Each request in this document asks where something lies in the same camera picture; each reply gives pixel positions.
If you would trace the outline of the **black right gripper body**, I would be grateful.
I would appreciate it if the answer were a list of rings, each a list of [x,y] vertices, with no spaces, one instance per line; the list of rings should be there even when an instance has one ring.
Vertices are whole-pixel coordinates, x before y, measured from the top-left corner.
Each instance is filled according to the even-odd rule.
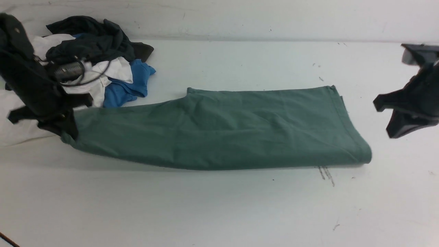
[[[409,98],[417,108],[431,117],[438,117],[438,46],[401,44],[402,63],[418,66],[419,71],[407,86]]]

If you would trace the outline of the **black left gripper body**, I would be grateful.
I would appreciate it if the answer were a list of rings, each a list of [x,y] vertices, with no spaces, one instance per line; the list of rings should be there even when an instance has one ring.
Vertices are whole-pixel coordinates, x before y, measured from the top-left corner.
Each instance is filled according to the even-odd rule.
[[[52,132],[57,136],[68,134],[77,139],[79,131],[76,125],[74,108],[91,107],[93,98],[90,94],[49,94],[38,96],[35,100],[24,100],[25,106],[9,112],[8,119],[14,125],[24,119],[35,119],[37,127]]]

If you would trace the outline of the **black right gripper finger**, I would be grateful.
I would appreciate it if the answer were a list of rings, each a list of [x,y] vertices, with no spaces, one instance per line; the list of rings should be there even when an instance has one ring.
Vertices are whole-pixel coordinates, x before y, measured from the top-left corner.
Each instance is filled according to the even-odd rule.
[[[401,113],[412,113],[410,93],[406,89],[392,91],[387,94],[379,94],[373,100],[373,105],[378,112],[391,109]]]
[[[434,127],[438,122],[438,119],[425,119],[393,110],[386,131],[389,138],[398,139],[414,131]]]

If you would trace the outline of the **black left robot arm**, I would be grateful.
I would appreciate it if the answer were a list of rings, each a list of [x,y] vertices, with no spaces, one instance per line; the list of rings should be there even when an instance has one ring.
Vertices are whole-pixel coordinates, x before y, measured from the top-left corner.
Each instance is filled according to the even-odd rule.
[[[89,93],[68,94],[55,75],[37,60],[26,31],[16,17],[1,13],[1,77],[24,106],[13,109],[7,118],[17,125],[35,120],[37,127],[61,136],[77,139],[79,131],[74,108],[92,105]]]

